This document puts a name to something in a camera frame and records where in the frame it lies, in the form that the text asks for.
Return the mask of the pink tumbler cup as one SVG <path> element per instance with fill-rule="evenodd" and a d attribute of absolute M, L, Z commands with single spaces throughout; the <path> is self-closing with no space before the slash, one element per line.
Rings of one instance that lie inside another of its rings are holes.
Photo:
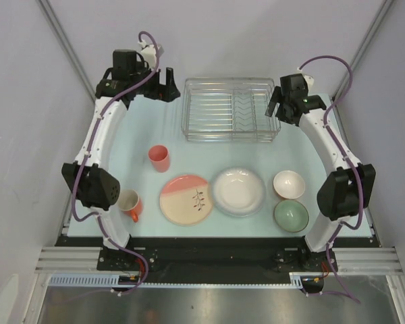
<path fill-rule="evenodd" d="M 148 151 L 148 157 L 156 171 L 164 173 L 169 169 L 169 151 L 165 146 L 152 146 Z"/>

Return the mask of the orange white bowl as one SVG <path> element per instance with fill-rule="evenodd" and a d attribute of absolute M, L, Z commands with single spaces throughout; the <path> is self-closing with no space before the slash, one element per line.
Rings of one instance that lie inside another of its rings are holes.
<path fill-rule="evenodd" d="M 295 171 L 284 170 L 273 178 L 274 191 L 285 199 L 298 199 L 305 190 L 306 184 L 302 176 Z"/>

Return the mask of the white deep plate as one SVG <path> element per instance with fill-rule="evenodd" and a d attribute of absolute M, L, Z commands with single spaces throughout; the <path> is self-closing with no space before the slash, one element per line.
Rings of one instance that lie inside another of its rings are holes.
<path fill-rule="evenodd" d="M 258 213 L 264 205 L 264 181 L 253 170 L 228 167 L 211 182 L 211 194 L 216 207 L 232 217 L 247 217 Z"/>

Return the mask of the pink cream leaf plate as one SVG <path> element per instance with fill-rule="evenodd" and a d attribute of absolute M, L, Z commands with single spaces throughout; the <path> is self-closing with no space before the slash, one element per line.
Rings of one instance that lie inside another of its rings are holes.
<path fill-rule="evenodd" d="M 204 221 L 213 210 L 210 183 L 198 175 L 181 175 L 164 185 L 160 209 L 170 222 L 191 226 Z"/>

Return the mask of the green celadon bowl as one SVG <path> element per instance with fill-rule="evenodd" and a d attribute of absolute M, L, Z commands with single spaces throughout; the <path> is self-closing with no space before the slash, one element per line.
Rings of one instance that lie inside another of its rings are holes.
<path fill-rule="evenodd" d="M 283 200 L 277 203 L 273 217 L 281 229 L 290 233 L 301 232 L 309 223 L 306 207 L 296 200 Z"/>

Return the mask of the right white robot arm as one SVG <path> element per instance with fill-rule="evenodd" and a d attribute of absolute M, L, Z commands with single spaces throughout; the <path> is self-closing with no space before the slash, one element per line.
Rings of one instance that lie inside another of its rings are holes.
<path fill-rule="evenodd" d="M 322 263 L 343 227 L 357 230 L 368 207 L 376 170 L 362 163 L 347 147 L 329 118 L 330 108 L 319 95 L 309 93 L 312 78 L 290 74 L 274 88 L 265 112 L 279 121 L 299 127 L 318 153 L 327 178 L 317 193 L 319 215 L 304 237 L 307 248 L 298 253 L 306 271 Z"/>

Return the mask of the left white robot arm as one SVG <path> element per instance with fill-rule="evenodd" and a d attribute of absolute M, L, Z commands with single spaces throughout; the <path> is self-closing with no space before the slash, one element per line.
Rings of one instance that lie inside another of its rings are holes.
<path fill-rule="evenodd" d="M 110 154 L 119 125 L 136 96 L 166 103 L 180 97 L 172 68 L 166 69 L 165 83 L 159 81 L 162 52 L 159 45 L 113 52 L 113 65 L 96 87 L 94 115 L 82 148 L 73 162 L 61 168 L 72 193 L 73 218 L 77 222 L 88 218 L 96 221 L 104 246 L 114 249 L 111 260 L 123 270 L 134 265 L 136 254 L 126 247 L 130 235 L 120 216 L 111 211 L 121 188 L 109 173 Z"/>

